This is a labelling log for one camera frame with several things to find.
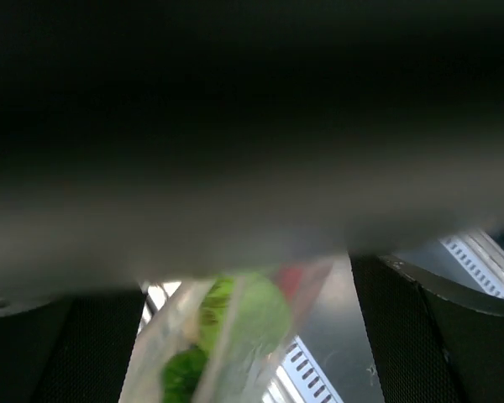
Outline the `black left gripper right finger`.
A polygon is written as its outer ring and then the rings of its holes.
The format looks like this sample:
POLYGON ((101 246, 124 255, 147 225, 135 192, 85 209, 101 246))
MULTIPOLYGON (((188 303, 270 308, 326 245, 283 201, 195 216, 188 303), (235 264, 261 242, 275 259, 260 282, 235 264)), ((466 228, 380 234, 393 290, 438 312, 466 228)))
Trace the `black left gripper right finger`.
POLYGON ((353 256, 387 402, 504 402, 504 299, 395 256, 353 256))

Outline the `green bell pepper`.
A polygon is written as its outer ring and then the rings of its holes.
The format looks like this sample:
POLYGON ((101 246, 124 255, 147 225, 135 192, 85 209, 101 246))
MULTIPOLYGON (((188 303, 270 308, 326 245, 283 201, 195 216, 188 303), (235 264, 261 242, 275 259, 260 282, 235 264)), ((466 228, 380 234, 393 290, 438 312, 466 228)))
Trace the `green bell pepper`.
POLYGON ((169 359, 160 375, 161 401, 190 403, 207 361, 207 354, 198 346, 192 346, 169 359))

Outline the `red chili pepper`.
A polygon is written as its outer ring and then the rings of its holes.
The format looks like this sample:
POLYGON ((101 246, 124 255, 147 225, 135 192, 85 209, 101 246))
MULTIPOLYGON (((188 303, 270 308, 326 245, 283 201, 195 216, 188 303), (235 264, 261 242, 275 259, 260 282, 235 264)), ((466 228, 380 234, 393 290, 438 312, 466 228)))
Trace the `red chili pepper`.
POLYGON ((297 293, 303 275, 304 269, 298 265, 282 267, 275 275, 274 282, 288 301, 297 293))

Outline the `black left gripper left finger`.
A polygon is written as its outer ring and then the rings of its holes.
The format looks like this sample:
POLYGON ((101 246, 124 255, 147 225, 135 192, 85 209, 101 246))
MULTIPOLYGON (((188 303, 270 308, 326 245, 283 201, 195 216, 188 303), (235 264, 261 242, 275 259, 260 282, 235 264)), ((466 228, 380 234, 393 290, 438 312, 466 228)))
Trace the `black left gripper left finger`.
POLYGON ((146 295, 0 301, 0 402, 116 402, 146 295))

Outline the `light green round vegetable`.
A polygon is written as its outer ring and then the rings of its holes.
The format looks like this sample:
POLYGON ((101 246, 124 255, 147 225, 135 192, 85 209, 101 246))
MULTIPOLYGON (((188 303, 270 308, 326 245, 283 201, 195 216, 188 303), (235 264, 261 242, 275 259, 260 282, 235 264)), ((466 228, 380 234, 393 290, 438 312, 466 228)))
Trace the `light green round vegetable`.
MULTIPOLYGON (((234 285, 233 277, 217 279, 199 307, 197 345, 205 353, 211 353, 218 341, 234 285)), ((291 309, 280 289, 263 275, 247 275, 230 341, 266 356, 281 344, 291 322, 291 309)))

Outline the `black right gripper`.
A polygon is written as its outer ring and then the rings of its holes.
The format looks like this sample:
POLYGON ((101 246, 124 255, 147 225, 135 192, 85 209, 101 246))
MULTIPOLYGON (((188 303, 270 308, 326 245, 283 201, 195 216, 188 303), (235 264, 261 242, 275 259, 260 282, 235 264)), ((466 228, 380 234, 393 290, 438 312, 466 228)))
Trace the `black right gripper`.
POLYGON ((0 299, 504 223, 504 1, 0 1, 0 299))

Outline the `clear zip top bag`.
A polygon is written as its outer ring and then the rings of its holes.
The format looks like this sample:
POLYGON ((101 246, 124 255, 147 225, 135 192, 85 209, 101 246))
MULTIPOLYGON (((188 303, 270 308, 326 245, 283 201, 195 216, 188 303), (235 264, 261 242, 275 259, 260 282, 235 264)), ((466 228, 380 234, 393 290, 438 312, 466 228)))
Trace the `clear zip top bag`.
POLYGON ((277 372, 333 259, 182 281, 139 332, 122 402, 290 402, 277 372))

